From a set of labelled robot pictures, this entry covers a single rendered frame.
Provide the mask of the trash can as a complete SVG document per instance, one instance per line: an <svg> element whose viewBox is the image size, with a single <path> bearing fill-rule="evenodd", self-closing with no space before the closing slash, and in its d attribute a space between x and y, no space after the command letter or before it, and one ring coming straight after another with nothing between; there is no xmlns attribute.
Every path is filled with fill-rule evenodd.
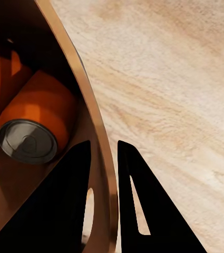
<svg viewBox="0 0 224 253"><path fill-rule="evenodd" d="M58 65L74 73L82 98L65 149L44 164L11 158L0 146L0 231L74 145L89 140L91 166L86 204L93 191L94 215L82 253L115 253L119 205L106 128L82 59L49 0L0 0L0 46L20 53L33 73Z"/></svg>

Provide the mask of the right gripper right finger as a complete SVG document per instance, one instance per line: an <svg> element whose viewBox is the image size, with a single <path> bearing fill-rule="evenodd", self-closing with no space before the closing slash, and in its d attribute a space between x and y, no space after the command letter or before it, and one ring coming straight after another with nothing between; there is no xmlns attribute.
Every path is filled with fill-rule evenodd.
<svg viewBox="0 0 224 253"><path fill-rule="evenodd" d="M151 235L138 230L130 176ZM118 141L122 253L207 253L139 151Z"/></svg>

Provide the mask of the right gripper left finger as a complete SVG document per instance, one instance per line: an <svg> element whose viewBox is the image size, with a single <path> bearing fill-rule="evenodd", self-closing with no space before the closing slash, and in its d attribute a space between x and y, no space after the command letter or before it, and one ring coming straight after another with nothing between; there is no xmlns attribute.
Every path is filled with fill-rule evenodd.
<svg viewBox="0 0 224 253"><path fill-rule="evenodd" d="M80 253L91 143L71 147L0 231L0 253Z"/></svg>

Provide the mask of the can of soda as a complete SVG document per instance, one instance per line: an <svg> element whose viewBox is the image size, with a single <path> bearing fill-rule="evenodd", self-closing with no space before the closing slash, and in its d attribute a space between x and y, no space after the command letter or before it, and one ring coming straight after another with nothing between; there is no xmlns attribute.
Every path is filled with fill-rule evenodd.
<svg viewBox="0 0 224 253"><path fill-rule="evenodd" d="M1 148L19 162L51 161L69 141L81 98L71 70L40 68L0 115Z"/></svg>
<svg viewBox="0 0 224 253"><path fill-rule="evenodd" d="M32 76L32 67L20 53L0 46L0 115Z"/></svg>

